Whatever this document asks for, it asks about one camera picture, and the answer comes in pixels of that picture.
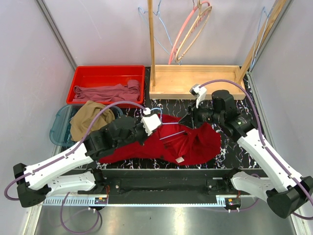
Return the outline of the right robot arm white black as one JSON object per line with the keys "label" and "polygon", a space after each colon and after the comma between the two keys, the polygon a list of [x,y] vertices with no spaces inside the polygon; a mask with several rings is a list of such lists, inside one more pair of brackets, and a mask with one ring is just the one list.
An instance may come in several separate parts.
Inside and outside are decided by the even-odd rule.
{"label": "right robot arm white black", "polygon": [[262,180],[241,170],[232,170],[222,181],[224,192],[247,192],[265,202],[280,218],[287,218],[308,201],[312,201],[313,178],[304,177],[294,170],[262,135],[260,127],[250,116],[240,113],[234,97],[227,90],[212,94],[212,108],[201,108],[205,88],[194,87],[190,93],[196,100],[179,121],[189,128],[206,123],[220,126],[222,131],[258,163],[268,176]]}

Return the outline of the red pleated skirt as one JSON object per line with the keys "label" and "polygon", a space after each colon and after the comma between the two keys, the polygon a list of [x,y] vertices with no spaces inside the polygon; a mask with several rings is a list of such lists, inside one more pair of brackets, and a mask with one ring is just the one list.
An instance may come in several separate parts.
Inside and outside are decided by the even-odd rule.
{"label": "red pleated skirt", "polygon": [[178,165],[198,165],[210,161],[221,148],[221,135],[210,124],[205,123],[197,129],[184,125],[185,133],[160,140],[157,130],[148,137],[143,145],[138,142],[128,144],[114,151],[110,156],[99,160],[102,164],[111,164],[132,158],[163,159]]}

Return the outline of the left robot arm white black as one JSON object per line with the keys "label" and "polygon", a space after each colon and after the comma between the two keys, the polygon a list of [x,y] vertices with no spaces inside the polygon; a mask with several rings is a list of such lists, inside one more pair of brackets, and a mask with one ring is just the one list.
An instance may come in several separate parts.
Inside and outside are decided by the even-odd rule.
{"label": "left robot arm white black", "polygon": [[121,116],[99,130],[92,131],[85,139],[71,148],[34,165],[16,164],[13,167],[17,184],[17,200],[23,208],[43,202],[48,196],[71,192],[91,191],[100,194],[105,181],[93,174],[65,175],[72,169],[112,155],[115,150],[132,143],[143,145],[150,135],[161,126],[158,115],[136,121]]}

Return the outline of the light blue wire hanger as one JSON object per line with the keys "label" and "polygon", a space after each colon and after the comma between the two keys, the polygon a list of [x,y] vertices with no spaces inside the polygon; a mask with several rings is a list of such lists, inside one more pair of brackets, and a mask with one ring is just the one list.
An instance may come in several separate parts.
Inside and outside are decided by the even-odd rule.
{"label": "light blue wire hanger", "polygon": [[161,121],[161,126],[157,130],[160,140],[173,138],[179,134],[184,134],[185,130],[179,125],[179,118],[163,114],[161,108],[152,108],[151,111],[159,112],[158,116]]}

